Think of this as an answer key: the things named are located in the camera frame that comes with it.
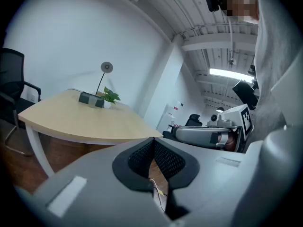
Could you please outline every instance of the wooden table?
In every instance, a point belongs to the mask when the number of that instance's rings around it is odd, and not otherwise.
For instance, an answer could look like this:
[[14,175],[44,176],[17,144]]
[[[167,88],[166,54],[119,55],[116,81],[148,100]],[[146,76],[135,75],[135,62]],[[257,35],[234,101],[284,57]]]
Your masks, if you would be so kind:
[[79,95],[79,91],[69,89],[18,115],[26,124],[33,151],[48,176],[54,172],[42,149],[38,132],[62,140],[97,145],[116,145],[162,136],[127,105],[117,103],[110,109],[90,107],[78,102]]

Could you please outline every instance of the potted plant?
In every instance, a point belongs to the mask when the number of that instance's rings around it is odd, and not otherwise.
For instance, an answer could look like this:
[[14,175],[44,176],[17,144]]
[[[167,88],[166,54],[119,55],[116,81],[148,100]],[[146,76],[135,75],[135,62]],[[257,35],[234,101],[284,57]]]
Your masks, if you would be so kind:
[[110,108],[111,104],[116,104],[115,100],[120,101],[119,95],[107,87],[104,87],[104,94],[101,96],[104,99],[104,108]]

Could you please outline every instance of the black chair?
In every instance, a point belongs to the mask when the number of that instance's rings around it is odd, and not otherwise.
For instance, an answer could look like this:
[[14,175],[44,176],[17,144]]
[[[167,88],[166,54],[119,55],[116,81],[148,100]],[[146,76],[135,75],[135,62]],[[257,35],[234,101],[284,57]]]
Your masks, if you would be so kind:
[[[192,114],[190,115],[188,121],[186,122],[185,126],[202,126],[202,122],[199,121],[200,115]],[[169,140],[178,141],[176,137],[173,136],[174,127],[171,126],[171,132],[163,131],[162,135],[164,138]]]
[[185,126],[202,126],[202,122],[200,122],[199,119],[200,119],[200,115],[192,114],[192,115],[190,115]]
[[34,103],[21,98],[24,85],[34,88],[38,92],[40,101],[41,89],[24,81],[23,76],[24,54],[12,49],[2,48],[0,55],[0,118],[14,124],[4,140],[4,145],[10,150],[24,156],[32,156],[8,146],[8,140],[15,130],[25,129],[25,124],[18,120],[18,114]]

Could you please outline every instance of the green plant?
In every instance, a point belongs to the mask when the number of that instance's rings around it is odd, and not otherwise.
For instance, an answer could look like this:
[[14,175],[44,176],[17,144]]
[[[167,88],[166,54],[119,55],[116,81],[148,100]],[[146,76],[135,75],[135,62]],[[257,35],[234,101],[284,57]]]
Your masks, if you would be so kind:
[[107,87],[104,87],[104,96],[101,96],[105,101],[108,101],[110,103],[115,103],[115,100],[119,100],[119,95],[117,93],[114,93],[112,90],[108,89]]

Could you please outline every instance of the person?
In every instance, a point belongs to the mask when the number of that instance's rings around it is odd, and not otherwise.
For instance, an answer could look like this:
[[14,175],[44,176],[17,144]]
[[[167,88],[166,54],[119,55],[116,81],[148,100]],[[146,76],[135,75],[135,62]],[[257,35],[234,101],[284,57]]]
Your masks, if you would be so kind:
[[[223,13],[232,20],[258,24],[254,64],[260,97],[255,109],[254,129],[245,144],[246,152],[250,143],[264,140],[270,132],[286,125],[284,116],[271,94],[271,88],[302,49],[303,36],[280,0],[218,2]],[[230,137],[229,149],[233,149],[235,143],[235,138]]]

